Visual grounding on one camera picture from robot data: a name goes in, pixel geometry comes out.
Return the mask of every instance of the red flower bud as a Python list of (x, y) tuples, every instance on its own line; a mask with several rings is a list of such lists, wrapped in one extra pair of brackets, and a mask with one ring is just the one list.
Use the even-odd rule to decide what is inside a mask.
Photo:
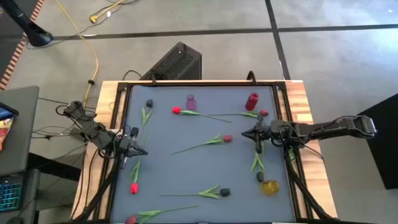
[(181, 107), (174, 106), (173, 107), (173, 114), (180, 114), (180, 113), (181, 113)]
[(137, 217), (134, 215), (131, 215), (126, 221), (124, 221), (124, 224), (136, 224), (137, 222)]
[(260, 110), (260, 115), (261, 116), (267, 116), (268, 115), (268, 111), (267, 110)]
[(224, 136), (224, 142), (229, 143), (232, 141), (232, 135), (225, 135)]
[(138, 188), (139, 188), (139, 186), (137, 183), (132, 183), (130, 186), (130, 193), (132, 193), (132, 194), (138, 193)]

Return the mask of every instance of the yellow object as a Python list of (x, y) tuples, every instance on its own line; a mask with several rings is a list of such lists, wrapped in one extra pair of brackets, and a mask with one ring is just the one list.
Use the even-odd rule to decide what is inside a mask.
[(90, 21), (91, 21), (92, 23), (96, 23), (97, 20), (98, 20), (98, 18), (99, 18), (100, 16), (102, 16), (105, 12), (107, 12), (108, 10), (110, 10), (110, 9), (112, 9), (113, 7), (117, 6), (118, 4), (122, 3), (123, 1), (124, 1), (124, 0), (120, 0), (120, 1), (118, 1), (117, 3), (113, 4), (112, 6), (107, 7), (106, 9), (102, 10), (98, 15), (91, 15), (91, 16), (90, 16)]
[(276, 180), (261, 182), (261, 191), (266, 195), (273, 195), (279, 191), (279, 184)]
[[(91, 78), (92, 80), (94, 80), (94, 79), (95, 79), (95, 76), (97, 76), (97, 73), (98, 73), (98, 57), (97, 57), (97, 54), (96, 54), (96, 52), (95, 52), (93, 46), (80, 34), (80, 31), (79, 31), (79, 29), (77, 28), (75, 22), (74, 22), (74, 21), (72, 20), (72, 18), (69, 16), (68, 12), (63, 8), (63, 6), (61, 5), (61, 3), (59, 3), (58, 0), (54, 0), (54, 1), (55, 1), (55, 3), (57, 3), (58, 7), (62, 10), (62, 12), (68, 17), (68, 19), (70, 20), (70, 22), (71, 22), (72, 25), (74, 26), (74, 28), (75, 28), (77, 34), (79, 35), (80, 39), (84, 40), (85, 43), (90, 47), (90, 49), (91, 49), (91, 51), (92, 51), (92, 53), (93, 53), (93, 55), (94, 55), (94, 58), (95, 58), (95, 71), (94, 71), (94, 74), (93, 74), (93, 76), (92, 76), (92, 78)], [(89, 84), (88, 84), (87, 91), (86, 91), (86, 96), (85, 96), (84, 104), (83, 104), (84, 106), (86, 106), (87, 98), (88, 98), (88, 92), (90, 91), (91, 86), (92, 86), (92, 84), (89, 83)]]
[(96, 23), (97, 20), (98, 20), (98, 16), (95, 16), (95, 15), (90, 16), (90, 21), (91, 21), (92, 23)]

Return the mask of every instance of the floor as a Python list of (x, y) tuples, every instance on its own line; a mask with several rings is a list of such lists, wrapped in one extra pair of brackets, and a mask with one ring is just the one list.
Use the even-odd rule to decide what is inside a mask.
[[(32, 1), (16, 2), (30, 14), (33, 8), (25, 2)], [(109, 4), (59, 1), (81, 30), (91, 25), (91, 13)], [(5, 23), (0, 11), (0, 24)], [(44, 1), (36, 23), (65, 41), (25, 48), (6, 89), (38, 85), (42, 98), (82, 100), (95, 67), (90, 49), (80, 40), (67, 40), (75, 30), (52, 0)], [(0, 68), (5, 70), (20, 41), (7, 35), (20, 31), (0, 31)], [(178, 41), (203, 54), (203, 79), (244, 79), (253, 70), (258, 79), (303, 80), (315, 122), (358, 114), (398, 92), (398, 3), (393, 0), (141, 0), (85, 34), (99, 60), (88, 102), (92, 107), (103, 80), (120, 80), (129, 69), (146, 73)], [(57, 105), (39, 100), (35, 128), (71, 125), (55, 114)], [(78, 144), (69, 137), (33, 139), (31, 151), (56, 158)], [(398, 190), (384, 189), (365, 140), (324, 140), (321, 149), (340, 219), (396, 223)], [(43, 176), (40, 188), (54, 179)], [(39, 223), (66, 220), (70, 208), (60, 205), (73, 201), (75, 189), (76, 183), (63, 181), (41, 192), (41, 208), (57, 208), (43, 210)]]

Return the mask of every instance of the gray tabletop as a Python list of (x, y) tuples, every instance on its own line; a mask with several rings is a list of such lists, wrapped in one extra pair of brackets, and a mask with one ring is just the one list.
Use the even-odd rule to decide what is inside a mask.
[[(144, 87), (132, 90), (127, 124), (140, 128), (140, 136), (147, 134), (144, 149), (149, 155), (141, 157), (139, 193), (132, 195), (129, 178), (138, 158), (127, 161), (119, 172), (116, 184), (112, 219), (124, 222), (130, 215), (149, 210), (198, 205), (175, 212), (163, 213), (148, 223), (194, 222), (291, 222), (294, 220), (287, 174), (282, 149), (266, 142), (264, 151), (265, 179), (277, 180), (280, 191), (265, 196), (256, 180), (256, 171), (250, 172), (254, 159), (253, 141), (241, 135), (254, 126), (256, 120), (245, 116), (223, 116), (226, 123), (214, 119), (176, 115), (173, 106), (184, 110), (187, 95), (193, 94), (197, 111), (203, 114), (245, 112), (244, 104), (252, 92), (259, 94), (257, 110), (267, 109), (264, 121), (276, 119), (274, 100), (268, 86), (253, 87)], [(153, 99), (151, 117), (142, 130), (141, 108)], [(228, 144), (198, 147), (180, 154), (169, 155), (181, 149), (213, 139), (216, 135), (231, 134)], [(145, 137), (139, 141), (144, 144)], [(160, 194), (194, 194), (214, 185), (230, 188), (231, 195), (212, 199), (193, 197), (160, 197)]]
[(19, 112), (0, 152), (0, 176), (26, 169), (38, 96), (37, 86), (0, 92), (0, 102)]
[(26, 173), (25, 191), (23, 195), (23, 203), (20, 210), (12, 212), (0, 213), (0, 223), (6, 223), (10, 218), (21, 217), (24, 224), (31, 224), (34, 222), (36, 211), (36, 196), (39, 188), (40, 171), (37, 169), (28, 171)]

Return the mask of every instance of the black box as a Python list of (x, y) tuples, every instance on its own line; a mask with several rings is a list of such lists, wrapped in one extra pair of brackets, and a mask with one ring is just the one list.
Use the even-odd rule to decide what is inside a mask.
[(178, 42), (141, 80), (201, 80), (201, 53)]
[(398, 189), (398, 94), (372, 106), (360, 115), (373, 119), (377, 134), (368, 140), (386, 189)]

